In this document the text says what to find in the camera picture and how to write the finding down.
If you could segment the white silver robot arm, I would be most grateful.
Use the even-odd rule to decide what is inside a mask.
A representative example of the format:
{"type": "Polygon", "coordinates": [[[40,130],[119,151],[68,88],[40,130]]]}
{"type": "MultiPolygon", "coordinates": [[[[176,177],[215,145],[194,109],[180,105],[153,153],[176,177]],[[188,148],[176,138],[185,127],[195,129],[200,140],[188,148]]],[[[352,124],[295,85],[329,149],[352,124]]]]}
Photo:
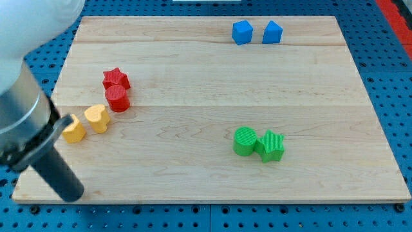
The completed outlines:
{"type": "Polygon", "coordinates": [[[57,37],[85,0],[1,0],[1,155],[22,151],[47,125],[51,108],[24,57],[57,37]]]}

